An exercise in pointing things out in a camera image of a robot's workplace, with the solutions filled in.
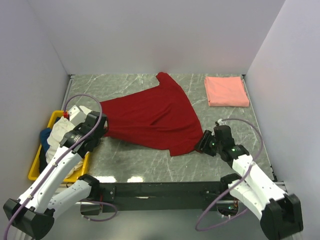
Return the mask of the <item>dark red t shirt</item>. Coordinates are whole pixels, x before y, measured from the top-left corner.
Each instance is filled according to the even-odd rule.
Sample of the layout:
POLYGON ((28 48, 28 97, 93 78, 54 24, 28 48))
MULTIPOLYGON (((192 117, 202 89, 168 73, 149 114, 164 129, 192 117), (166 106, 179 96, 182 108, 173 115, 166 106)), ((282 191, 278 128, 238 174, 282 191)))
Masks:
POLYGON ((167 73, 159 85, 102 101, 108 117, 106 136, 144 147, 169 150, 172 157, 188 154, 203 136, 201 123, 184 90, 167 73))

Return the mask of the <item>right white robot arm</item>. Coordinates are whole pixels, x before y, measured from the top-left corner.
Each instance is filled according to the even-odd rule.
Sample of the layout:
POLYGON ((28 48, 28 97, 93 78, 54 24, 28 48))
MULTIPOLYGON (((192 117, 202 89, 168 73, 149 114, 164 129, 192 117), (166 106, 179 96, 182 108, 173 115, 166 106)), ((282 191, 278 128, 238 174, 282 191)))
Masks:
POLYGON ((235 143, 229 126, 206 130, 195 149, 210 156, 219 155, 235 171, 221 178, 220 196, 205 209, 206 213, 220 199, 234 197, 257 217, 269 240, 282 240, 304 229, 299 198, 285 192, 261 170, 249 151, 235 143))

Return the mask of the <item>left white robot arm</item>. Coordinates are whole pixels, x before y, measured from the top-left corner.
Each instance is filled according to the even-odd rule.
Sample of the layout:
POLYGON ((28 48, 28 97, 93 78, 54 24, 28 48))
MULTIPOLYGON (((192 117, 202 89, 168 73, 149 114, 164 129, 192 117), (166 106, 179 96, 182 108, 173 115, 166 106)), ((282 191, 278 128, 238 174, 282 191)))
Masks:
POLYGON ((92 152, 107 132, 107 116, 92 111, 84 122, 67 132, 51 162, 36 181, 18 199, 8 199, 3 210, 9 225, 27 234, 34 240, 43 239, 54 225, 55 219, 76 202, 100 198, 100 182, 84 174, 66 190, 56 190, 67 174, 92 152))

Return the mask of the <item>cream white t shirt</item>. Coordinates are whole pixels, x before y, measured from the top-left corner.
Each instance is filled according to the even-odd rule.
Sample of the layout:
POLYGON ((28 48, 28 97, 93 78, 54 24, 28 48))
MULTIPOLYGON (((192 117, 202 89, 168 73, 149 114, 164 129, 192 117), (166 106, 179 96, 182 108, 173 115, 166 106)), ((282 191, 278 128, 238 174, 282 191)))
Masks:
POLYGON ((52 113, 48 123, 51 132, 46 140, 48 150, 45 150, 45 158, 48 164, 53 159, 64 135, 73 130, 78 124, 83 123, 91 111, 91 109, 83 105, 74 105, 68 111, 68 117, 64 117, 63 111, 57 110, 52 113))

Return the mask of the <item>dark blue t shirt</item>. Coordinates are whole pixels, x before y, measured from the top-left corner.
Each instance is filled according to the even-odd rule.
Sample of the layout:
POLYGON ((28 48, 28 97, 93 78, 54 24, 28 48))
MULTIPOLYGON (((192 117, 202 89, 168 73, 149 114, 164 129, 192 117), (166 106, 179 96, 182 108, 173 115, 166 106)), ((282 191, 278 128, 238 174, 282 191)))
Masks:
POLYGON ((48 138, 51 134, 51 131, 52 129, 47 127, 45 129, 43 129, 40 134, 39 134, 39 137, 40 137, 40 143, 43 147, 43 150, 44 152, 46 153, 48 151, 48 149, 50 148, 50 145, 48 143, 48 138))

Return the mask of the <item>folded pink t shirt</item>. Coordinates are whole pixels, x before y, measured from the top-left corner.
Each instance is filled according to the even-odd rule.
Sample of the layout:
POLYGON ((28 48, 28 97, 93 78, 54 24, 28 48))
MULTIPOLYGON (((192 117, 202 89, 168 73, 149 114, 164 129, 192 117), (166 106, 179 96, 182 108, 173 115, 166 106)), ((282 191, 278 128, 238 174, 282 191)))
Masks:
POLYGON ((204 86, 208 105, 210 107, 247 108, 250 106, 250 100, 240 76, 206 76, 204 79, 204 86))

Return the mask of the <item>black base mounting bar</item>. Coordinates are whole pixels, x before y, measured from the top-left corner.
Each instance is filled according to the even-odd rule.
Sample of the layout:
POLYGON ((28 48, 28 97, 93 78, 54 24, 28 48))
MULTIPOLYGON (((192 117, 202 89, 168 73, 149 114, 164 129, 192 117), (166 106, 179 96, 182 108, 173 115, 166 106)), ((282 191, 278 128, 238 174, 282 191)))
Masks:
POLYGON ((205 210, 225 187, 219 181, 101 183, 88 199, 119 211, 205 210))

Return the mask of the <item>black garment in bin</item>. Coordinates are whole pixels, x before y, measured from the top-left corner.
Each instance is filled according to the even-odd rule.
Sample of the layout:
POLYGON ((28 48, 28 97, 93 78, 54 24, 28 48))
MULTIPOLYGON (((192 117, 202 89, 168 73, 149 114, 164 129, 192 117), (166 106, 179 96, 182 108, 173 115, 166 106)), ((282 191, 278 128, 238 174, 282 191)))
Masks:
POLYGON ((40 149, 40 153, 39 153, 39 173, 41 174, 44 169, 47 167, 48 163, 47 163, 47 159, 46 159, 46 153, 44 151, 44 148, 41 147, 40 149))

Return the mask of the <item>aluminium frame rail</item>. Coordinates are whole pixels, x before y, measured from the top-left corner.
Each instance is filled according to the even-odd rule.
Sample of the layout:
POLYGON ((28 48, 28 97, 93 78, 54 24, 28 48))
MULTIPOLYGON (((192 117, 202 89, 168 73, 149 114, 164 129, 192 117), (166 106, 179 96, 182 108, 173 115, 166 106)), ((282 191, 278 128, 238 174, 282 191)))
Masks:
MULTIPOLYGON (((274 184, 276 184, 280 189, 282 189, 283 191, 285 191, 286 193, 288 193, 288 190, 286 188, 286 185, 283 181, 281 182, 274 182, 274 184)), ((230 193, 228 193, 227 195, 225 195, 224 197, 222 197, 220 199, 220 201, 232 201, 234 199, 233 196, 230 195, 230 193)))

